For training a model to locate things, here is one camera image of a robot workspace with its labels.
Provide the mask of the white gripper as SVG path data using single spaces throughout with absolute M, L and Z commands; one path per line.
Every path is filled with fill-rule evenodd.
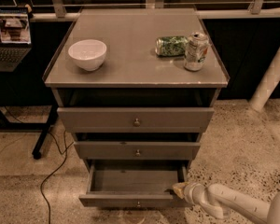
M 205 200 L 205 186 L 199 183 L 175 183 L 173 191 L 180 199 L 185 198 L 189 204 L 201 204 Z

